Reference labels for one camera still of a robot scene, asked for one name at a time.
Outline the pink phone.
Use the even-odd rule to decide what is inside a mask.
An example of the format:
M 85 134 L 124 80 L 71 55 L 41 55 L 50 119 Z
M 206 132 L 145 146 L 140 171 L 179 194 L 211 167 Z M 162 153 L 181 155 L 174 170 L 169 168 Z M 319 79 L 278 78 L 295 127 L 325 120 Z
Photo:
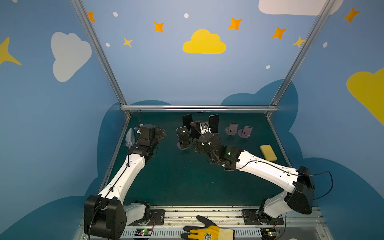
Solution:
M 195 139 L 199 139 L 199 137 L 202 135 L 201 133 L 201 122 L 191 122 L 190 123 L 190 130 L 191 130 L 191 139 L 192 141 Z

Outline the grey phone stand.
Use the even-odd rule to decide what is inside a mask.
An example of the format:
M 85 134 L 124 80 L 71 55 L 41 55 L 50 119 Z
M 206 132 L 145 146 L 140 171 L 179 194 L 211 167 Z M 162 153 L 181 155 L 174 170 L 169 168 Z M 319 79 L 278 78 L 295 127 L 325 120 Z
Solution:
M 253 127 L 245 126 L 243 129 L 240 129 L 238 131 L 238 135 L 243 139 L 247 139 L 251 136 L 252 130 L 253 130 Z
M 238 124 L 230 124 L 225 128 L 227 135 L 234 136 L 238 133 Z

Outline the silver phone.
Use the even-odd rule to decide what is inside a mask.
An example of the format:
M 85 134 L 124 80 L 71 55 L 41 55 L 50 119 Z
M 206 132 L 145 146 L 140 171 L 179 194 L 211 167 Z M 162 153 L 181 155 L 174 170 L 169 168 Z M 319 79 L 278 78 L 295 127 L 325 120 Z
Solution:
M 186 150 L 191 146 L 190 135 L 187 127 L 180 127 L 176 129 L 178 136 L 178 148 Z

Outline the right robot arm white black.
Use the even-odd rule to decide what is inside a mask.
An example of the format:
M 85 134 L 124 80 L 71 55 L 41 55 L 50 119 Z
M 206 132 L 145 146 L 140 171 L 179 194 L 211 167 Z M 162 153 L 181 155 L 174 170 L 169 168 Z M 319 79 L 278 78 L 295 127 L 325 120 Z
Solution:
M 303 215 L 312 213 L 315 186 L 308 168 L 284 167 L 254 156 L 246 150 L 224 146 L 218 134 L 193 133 L 191 138 L 196 152 L 208 154 L 213 163 L 222 166 L 226 171 L 249 173 L 283 190 L 262 201 L 257 211 L 260 222 L 269 223 L 291 211 Z

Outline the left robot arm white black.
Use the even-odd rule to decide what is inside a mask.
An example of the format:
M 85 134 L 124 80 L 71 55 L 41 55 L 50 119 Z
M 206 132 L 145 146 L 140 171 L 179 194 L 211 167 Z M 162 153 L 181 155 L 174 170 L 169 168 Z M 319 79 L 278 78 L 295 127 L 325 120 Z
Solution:
M 124 200 L 139 172 L 152 158 L 154 150 L 167 136 L 155 125 L 143 125 L 140 136 L 116 175 L 97 195 L 90 195 L 84 206 L 84 233 L 88 236 L 118 240 L 127 225 L 147 225 L 151 221 L 150 204 L 136 201 L 124 207 Z

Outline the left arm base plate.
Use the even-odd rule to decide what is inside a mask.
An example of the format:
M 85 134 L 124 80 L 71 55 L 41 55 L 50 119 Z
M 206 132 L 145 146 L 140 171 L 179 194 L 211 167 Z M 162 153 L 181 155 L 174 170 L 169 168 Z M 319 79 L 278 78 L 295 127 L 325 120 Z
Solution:
M 143 218 L 129 224 L 129 226 L 163 226 L 165 220 L 165 210 L 150 210 L 144 213 Z

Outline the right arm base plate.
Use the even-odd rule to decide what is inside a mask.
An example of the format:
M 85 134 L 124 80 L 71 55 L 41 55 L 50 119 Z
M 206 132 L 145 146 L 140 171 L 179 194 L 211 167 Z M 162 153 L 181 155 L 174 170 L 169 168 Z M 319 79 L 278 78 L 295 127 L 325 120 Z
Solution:
M 242 217 L 245 225 L 284 225 L 282 216 L 272 218 L 257 209 L 243 209 Z

